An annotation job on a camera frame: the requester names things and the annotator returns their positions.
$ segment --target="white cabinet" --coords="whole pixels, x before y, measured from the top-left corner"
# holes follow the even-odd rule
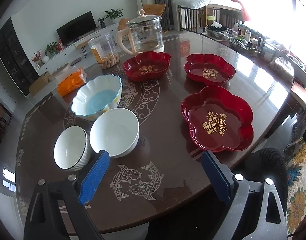
[[[76,50],[75,46],[69,46],[62,52],[60,52],[54,60],[58,64],[58,66],[63,65],[65,62],[68,62],[69,60],[79,56],[79,52]]]
[[[58,53],[54,57],[50,58],[47,63],[45,63],[39,70],[37,70],[37,73],[39,74],[39,76],[41,76],[46,71],[49,71],[50,73],[52,73],[58,67],[60,67],[61,65],[63,65],[64,63],[66,63],[68,61],[73,61],[78,57],[84,58],[84,55],[82,53],[82,49],[77,50],[76,47],[79,44],[81,44],[81,43],[83,43],[87,40],[90,40],[94,37],[97,37],[99,35],[103,35],[107,32],[111,32],[112,36],[113,36],[113,40],[115,41],[115,36],[116,36],[116,33],[117,33],[117,27],[118,27],[118,24],[113,24],[111,26],[108,26],[104,29],[97,30],[96,32],[91,33],[91,34],[83,37],[82,39],[78,40],[77,42],[75,42],[75,43],[71,44],[70,46],[66,47],[64,50],[62,50],[60,53]],[[85,49],[86,50],[90,49],[88,44],[85,45]]]

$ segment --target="gold chinese characters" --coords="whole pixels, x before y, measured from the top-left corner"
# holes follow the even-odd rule
[[[149,66],[143,66],[139,68],[139,70],[141,71],[141,74],[146,74],[146,73],[156,72],[158,69],[156,68],[155,65],[149,65]]]
[[[209,122],[208,123],[204,122],[203,128],[207,130],[208,134],[211,134],[213,132],[218,132],[219,135],[221,136],[224,135],[224,132],[227,130],[226,128],[227,115],[224,113],[221,113],[220,117],[218,117],[217,113],[214,114],[211,111],[207,113],[207,119]]]
[[[215,70],[214,68],[204,68],[203,69],[203,77],[204,78],[217,79],[217,74],[218,74],[218,71]]]

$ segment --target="white vase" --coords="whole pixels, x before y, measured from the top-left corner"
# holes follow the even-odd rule
[[[43,63],[47,63],[49,60],[49,56],[45,55],[43,58],[42,58],[42,62]]]
[[[114,18],[114,19],[112,19],[112,22],[113,22],[114,24],[117,24],[117,23],[120,22],[120,20],[121,20],[121,18]]]

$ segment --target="lid knob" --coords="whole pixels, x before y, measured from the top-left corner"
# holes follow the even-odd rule
[[[137,11],[137,14],[139,15],[138,18],[143,18],[143,17],[146,17],[147,15],[144,14],[145,11],[143,9],[140,9]]]

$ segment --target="screw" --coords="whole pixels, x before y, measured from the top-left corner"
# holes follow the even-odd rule
[[[237,180],[243,180],[244,177],[243,177],[242,174],[235,174],[235,179],[237,179]]]
[[[266,181],[266,183],[267,183],[268,185],[273,185],[273,184],[274,184],[273,180],[270,179],[270,178],[265,179],[265,181]]]
[[[74,180],[76,180],[76,175],[75,175],[75,174],[69,175],[68,180],[69,180],[69,181],[74,181]]]
[[[43,185],[45,183],[45,179],[40,179],[39,180],[39,182],[38,182],[38,184],[41,186],[41,185]]]

